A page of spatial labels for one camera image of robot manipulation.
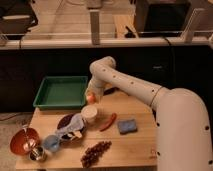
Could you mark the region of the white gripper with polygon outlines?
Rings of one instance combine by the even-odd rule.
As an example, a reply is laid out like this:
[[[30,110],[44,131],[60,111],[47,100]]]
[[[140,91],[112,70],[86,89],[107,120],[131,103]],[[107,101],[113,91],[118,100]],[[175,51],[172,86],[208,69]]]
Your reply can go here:
[[[95,93],[96,102],[99,103],[102,99],[102,93],[105,89],[105,82],[97,79],[96,77],[92,77],[88,83],[87,90]]]

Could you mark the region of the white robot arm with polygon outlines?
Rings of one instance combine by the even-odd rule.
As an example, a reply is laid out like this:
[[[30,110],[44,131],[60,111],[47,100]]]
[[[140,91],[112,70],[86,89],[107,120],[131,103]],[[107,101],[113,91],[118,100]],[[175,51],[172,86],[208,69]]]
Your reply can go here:
[[[96,99],[111,84],[156,112],[157,171],[213,171],[211,125],[199,95],[121,73],[110,56],[92,62],[89,70],[92,78],[87,90]]]

